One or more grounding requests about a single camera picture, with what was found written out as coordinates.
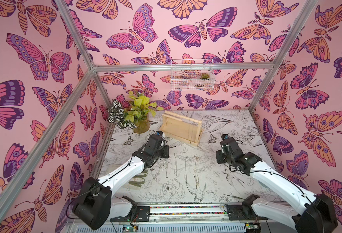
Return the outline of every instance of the floral patterned tablecloth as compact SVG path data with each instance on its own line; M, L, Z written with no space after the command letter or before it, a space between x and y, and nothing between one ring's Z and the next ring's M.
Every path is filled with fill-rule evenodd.
M216 163L221 134L242 141L244 153L253 152L274 167L250 113L239 111L176 111L202 120L204 132L197 148L172 138L168 141L169 158L159 159L143 174L144 184L127 184L115 196L128 196L138 203L205 203L242 201L257 194L270 201L282 199L258 181L239 172L230 172L224 164ZM150 118L150 130L162 125L162 111ZM146 143L149 134L136 134L130 128L116 127L101 169L106 174L113 164L123 164Z

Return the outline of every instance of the plant pot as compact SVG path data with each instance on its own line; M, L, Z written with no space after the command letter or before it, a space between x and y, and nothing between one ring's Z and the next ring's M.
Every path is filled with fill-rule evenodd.
M148 131L150 128L150 123L149 123L149 119L146 118L146 120L142 120L139 122L139 125L137 126L137 128L133 129L133 132L135 133L145 133L146 131Z

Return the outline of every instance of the pink wall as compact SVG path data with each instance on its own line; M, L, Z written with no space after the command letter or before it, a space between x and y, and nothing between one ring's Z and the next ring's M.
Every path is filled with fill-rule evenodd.
M330 13L324 23L317 23L314 9L299 44L299 49L305 43L313 52L298 49L287 57L287 65L295 64L295 71L272 80L270 97L263 97L255 114L281 173L314 193L331 197L339 220L336 232L342 232L342 1L318 3L319 19L323 12ZM328 32L317 37L315 33L321 30Z

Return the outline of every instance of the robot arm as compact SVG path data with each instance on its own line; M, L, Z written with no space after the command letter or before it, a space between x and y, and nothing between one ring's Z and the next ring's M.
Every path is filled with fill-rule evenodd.
M226 163L235 170L251 176L282 197L292 208L259 198L248 197L248 211L267 217L295 229L298 233L329 233L337 224L332 200L299 187L253 153L243 154L237 142L222 135L221 150L216 152L217 163Z
M157 131L119 168L97 180L88 178L76 198L73 213L93 230L102 226L108 218L128 216L133 219L136 203L128 197L113 198L114 194L132 177L152 167L159 158L168 158L169 146L165 143L162 131Z

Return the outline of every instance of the wooden stand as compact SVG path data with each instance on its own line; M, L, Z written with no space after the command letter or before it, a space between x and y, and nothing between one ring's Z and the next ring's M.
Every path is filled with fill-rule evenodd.
M195 122L198 125L195 126L190 123L183 122L183 119ZM172 137L176 140L197 147L203 133L201 125L201 120L189 118L170 111L165 111L163 114L163 125L160 127L160 130L167 137Z

